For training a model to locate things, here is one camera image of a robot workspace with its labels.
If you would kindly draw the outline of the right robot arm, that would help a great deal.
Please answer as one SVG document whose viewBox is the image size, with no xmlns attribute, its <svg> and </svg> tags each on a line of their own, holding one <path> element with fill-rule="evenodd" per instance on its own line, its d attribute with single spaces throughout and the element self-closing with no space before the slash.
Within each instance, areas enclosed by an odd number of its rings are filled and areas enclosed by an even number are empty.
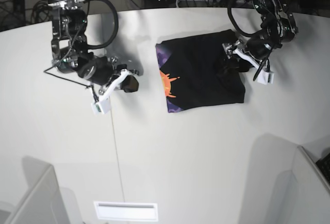
<svg viewBox="0 0 330 224">
<path fill-rule="evenodd" d="M 82 9 L 82 4 L 93 1 L 106 4 L 113 16 L 111 36 L 98 45 L 87 42 L 85 31 L 89 13 Z M 109 46 L 119 30 L 118 13 L 109 0 L 47 0 L 47 4 L 52 9 L 52 68 L 63 74 L 76 73 L 79 78 L 88 81 L 87 88 L 91 89 L 95 101 L 105 96 L 107 90 L 138 91 L 136 76 L 139 71 L 129 70 L 126 64 L 117 65 L 116 59 L 94 54 L 94 50 Z"/>
</svg>

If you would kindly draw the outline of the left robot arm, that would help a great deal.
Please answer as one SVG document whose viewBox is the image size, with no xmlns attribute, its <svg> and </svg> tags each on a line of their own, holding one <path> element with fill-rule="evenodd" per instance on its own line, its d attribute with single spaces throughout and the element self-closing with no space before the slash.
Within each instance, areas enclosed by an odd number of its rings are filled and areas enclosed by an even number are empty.
<svg viewBox="0 0 330 224">
<path fill-rule="evenodd" d="M 252 0 L 254 9 L 261 15 L 260 30 L 244 32 L 234 19 L 232 8 L 236 0 L 228 0 L 227 14 L 235 30 L 242 37 L 236 42 L 223 43 L 229 60 L 238 63 L 246 61 L 256 69 L 254 81 L 267 85 L 273 83 L 274 73 L 270 68 L 269 57 L 283 43 L 292 41 L 298 33 L 295 19 L 285 0 Z"/>
</svg>

